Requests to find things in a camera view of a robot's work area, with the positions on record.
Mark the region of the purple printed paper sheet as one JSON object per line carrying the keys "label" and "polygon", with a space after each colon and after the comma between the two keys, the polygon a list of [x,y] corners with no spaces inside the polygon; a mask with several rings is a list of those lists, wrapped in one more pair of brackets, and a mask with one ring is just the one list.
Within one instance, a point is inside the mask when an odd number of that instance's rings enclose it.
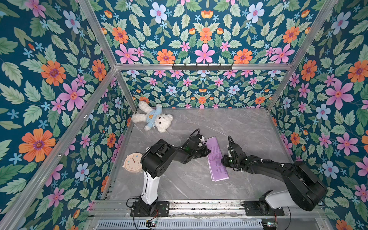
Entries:
{"label": "purple printed paper sheet", "polygon": [[225,166],[223,166],[222,153],[216,137],[211,137],[207,140],[207,148],[210,150],[208,155],[209,170],[211,175],[211,180],[213,182],[218,182],[222,180],[228,180],[229,175]]}

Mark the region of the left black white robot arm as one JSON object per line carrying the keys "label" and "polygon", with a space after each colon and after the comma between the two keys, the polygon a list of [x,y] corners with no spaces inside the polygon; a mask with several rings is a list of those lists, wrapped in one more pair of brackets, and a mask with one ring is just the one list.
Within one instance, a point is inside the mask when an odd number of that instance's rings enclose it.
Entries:
{"label": "left black white robot arm", "polygon": [[206,146],[207,138],[201,134],[191,135],[186,142],[175,147],[160,139],[147,148],[141,158],[144,171],[144,186],[141,200],[148,206],[158,199],[160,177],[166,172],[173,161],[187,164],[192,159],[207,157],[210,150]]}

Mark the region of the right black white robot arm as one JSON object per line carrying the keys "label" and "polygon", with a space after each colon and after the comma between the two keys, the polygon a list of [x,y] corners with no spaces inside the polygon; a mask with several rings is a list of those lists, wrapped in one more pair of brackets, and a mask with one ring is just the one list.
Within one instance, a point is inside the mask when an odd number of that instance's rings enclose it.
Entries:
{"label": "right black white robot arm", "polygon": [[221,160],[223,166],[236,172],[268,176],[286,185],[285,193],[268,193],[265,196],[266,203],[274,209],[292,201],[302,210],[312,211],[328,192],[326,185],[305,163],[278,163],[254,155],[248,156],[240,145],[231,140],[228,153]]}

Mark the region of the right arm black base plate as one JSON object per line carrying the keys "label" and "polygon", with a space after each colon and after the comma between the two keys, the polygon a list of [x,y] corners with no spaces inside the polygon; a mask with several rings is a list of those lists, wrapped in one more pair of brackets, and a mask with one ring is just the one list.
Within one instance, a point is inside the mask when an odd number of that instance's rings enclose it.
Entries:
{"label": "right arm black base plate", "polygon": [[285,215],[283,208],[273,209],[267,203],[261,201],[243,201],[241,205],[244,207],[246,215],[250,217],[271,217]]}

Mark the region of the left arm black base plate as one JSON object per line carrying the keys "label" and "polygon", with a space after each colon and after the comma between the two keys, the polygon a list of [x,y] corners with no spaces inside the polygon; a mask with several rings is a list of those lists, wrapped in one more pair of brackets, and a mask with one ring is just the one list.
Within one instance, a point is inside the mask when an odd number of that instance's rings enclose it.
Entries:
{"label": "left arm black base plate", "polygon": [[135,201],[131,208],[131,217],[168,217],[170,210],[169,201],[155,201],[147,205],[143,201]]}

